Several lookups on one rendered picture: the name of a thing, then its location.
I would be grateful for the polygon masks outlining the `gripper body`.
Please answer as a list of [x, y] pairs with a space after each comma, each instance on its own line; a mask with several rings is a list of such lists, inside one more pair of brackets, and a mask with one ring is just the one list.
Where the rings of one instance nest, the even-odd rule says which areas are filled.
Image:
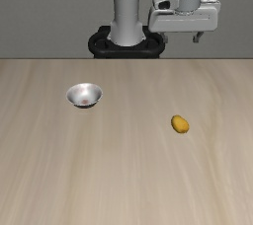
[[152, 0], [148, 27], [153, 33], [211, 32], [220, 6], [218, 0]]

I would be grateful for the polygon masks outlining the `yellow mango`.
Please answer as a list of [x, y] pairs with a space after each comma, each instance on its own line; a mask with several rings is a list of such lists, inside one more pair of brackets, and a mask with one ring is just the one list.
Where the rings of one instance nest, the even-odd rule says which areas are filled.
[[179, 115], [173, 115], [171, 118], [171, 125], [178, 133], [187, 133], [190, 129], [188, 122]]

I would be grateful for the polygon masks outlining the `silver metal bowl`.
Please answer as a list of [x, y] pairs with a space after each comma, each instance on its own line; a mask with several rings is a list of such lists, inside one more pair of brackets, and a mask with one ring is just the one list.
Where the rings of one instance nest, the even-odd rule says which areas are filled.
[[81, 109], [94, 107], [102, 97], [102, 89], [92, 83], [76, 84], [66, 92], [66, 100], [74, 107]]

